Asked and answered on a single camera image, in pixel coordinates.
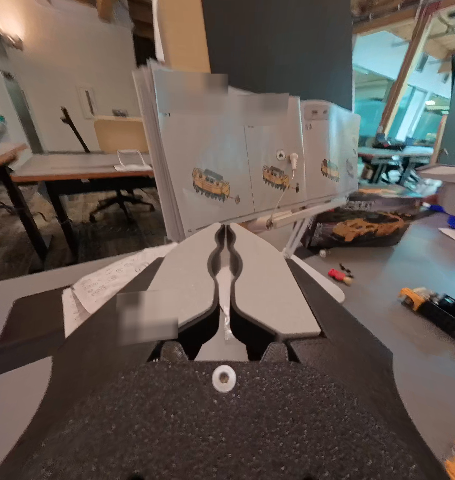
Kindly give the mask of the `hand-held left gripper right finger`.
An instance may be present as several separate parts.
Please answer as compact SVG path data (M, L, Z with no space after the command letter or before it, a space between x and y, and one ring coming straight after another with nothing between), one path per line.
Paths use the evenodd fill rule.
M236 339L316 338L321 328L283 255L244 227L227 226L230 328Z

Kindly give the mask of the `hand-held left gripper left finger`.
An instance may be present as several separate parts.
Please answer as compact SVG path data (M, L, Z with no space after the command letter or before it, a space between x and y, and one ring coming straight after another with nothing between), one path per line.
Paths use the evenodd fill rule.
M217 261L223 225L214 223L185 239L163 259L147 289L149 319L188 328L216 309L219 288Z

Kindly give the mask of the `yellow car lego box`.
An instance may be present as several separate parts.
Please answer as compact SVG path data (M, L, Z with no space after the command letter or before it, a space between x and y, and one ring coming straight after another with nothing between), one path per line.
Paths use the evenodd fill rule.
M347 204L318 214L301 244L308 249L392 247L421 216L422 195L398 186L361 186Z

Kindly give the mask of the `lego instruction booklet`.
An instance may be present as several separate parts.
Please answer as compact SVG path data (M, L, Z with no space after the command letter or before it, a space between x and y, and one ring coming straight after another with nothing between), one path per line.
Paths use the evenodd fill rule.
M133 72L149 160L169 240L214 224L333 204L357 190L360 115L324 100L230 87L227 76L168 69Z

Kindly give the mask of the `white wall switch panel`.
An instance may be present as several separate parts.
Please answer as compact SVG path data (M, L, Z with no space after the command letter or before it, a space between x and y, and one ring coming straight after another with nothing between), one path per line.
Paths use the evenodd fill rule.
M97 115L97 105L93 88L85 85L78 85L76 88L84 118L93 120Z

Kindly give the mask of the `wooden pillar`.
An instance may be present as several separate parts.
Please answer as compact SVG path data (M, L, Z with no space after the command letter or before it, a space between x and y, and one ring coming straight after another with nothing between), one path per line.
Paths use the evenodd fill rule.
M424 48L432 29L432 23L435 12L437 11L437 6L438 3L435 3L433 7L423 8L420 11L416 21L408 49L404 55L397 79L390 89L379 124L378 133L383 134L385 137L389 135L392 123L398 112L400 102L407 89L410 76L415 70L419 59L424 52Z

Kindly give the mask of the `red lego minifigure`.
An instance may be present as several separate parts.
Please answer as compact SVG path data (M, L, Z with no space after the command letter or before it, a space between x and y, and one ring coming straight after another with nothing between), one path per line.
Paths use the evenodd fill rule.
M350 271L346 270L337 270L332 268L331 270L328 271L328 276L340 283L343 283L347 286L350 286L353 282L353 276Z

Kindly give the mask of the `wooden office desk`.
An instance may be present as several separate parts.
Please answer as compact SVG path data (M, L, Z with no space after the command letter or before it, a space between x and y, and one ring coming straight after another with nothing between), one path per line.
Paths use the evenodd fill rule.
M434 153L431 146L406 146L402 150L391 148L359 147L358 157L362 159L364 167L362 179L369 184L396 184L408 186L409 183L416 184L420 177L416 169L429 164ZM392 182L388 173L401 169L399 179Z

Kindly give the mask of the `cluttered wooden desk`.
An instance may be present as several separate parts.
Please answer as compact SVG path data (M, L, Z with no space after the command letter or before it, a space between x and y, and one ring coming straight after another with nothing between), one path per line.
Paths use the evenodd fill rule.
M0 182L4 185L14 214L20 219L29 241L37 255L30 265L30 273L44 270L52 236L43 237L32 216L28 204L17 183L11 177L10 165L18 160L19 154L27 149L23 143L0 143Z

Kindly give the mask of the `white paper bag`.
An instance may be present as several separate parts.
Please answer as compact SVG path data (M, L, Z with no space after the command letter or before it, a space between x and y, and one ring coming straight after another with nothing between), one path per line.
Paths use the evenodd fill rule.
M90 273L62 292L64 336L67 338L129 282L177 243L146 248Z

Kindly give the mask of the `small wooden board on stand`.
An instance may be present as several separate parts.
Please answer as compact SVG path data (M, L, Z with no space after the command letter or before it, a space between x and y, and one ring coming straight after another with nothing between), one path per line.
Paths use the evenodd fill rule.
M153 172L140 117L96 116L93 121L99 147L117 172Z

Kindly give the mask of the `white page holder clip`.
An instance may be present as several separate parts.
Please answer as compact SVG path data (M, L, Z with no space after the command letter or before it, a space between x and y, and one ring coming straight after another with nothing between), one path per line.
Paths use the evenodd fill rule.
M289 178L289 182L288 182L288 185L286 187L286 190L283 191L283 193L281 194L276 206L274 207L274 209L272 210L271 212L271 215L269 217L269 227L271 229L273 229L273 216L274 216L274 213L276 212L276 210L280 207L280 203L282 202L282 199L284 197L284 195L286 194L287 190L289 188L291 188L291 182L294 180L294 177L296 175L296 171L297 171L297 160L298 160L298 154L297 153L291 153L289 155L289 162L291 163L291 167L292 167L292 174L291 174L291 177L288 177Z

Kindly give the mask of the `black and orange car chassis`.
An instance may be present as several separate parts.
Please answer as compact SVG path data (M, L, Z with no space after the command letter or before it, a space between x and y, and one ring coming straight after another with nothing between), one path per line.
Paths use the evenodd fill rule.
M455 299L425 287L403 288L398 297L412 311L417 312L449 336L455 338Z

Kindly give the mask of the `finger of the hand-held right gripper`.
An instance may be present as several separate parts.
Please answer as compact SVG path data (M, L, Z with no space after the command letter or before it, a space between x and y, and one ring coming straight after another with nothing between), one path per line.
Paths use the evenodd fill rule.
M455 181L455 165L426 165L416 170L419 177L438 181Z
M447 214L455 217L455 183L442 183L438 190L438 202Z

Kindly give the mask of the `black office chair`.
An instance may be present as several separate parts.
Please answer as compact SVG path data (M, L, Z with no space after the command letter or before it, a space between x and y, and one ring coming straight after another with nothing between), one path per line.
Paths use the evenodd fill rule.
M155 210L155 207L152 203L143 200L142 196L134 194L132 189L126 190L127 194L123 194L119 189L115 190L115 192L115 196L104 198L98 201L96 208L89 213L90 223L96 223L96 215L111 206L118 206L129 224L134 223L134 217L128 208L128 204L147 206L149 212L153 212Z

